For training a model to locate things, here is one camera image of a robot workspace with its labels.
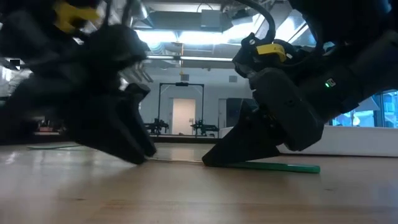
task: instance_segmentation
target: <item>yellow label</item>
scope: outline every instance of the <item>yellow label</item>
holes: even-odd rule
[[[76,29],[71,24],[75,19],[83,19],[94,22],[99,18],[99,15],[95,9],[90,7],[79,9],[75,6],[69,5],[66,2],[56,3],[54,5],[54,10],[57,13],[57,20],[55,21],[54,25],[66,33],[71,33]]]
[[[277,54],[281,62],[286,61],[285,49],[279,44],[266,44],[257,47],[259,55]]]

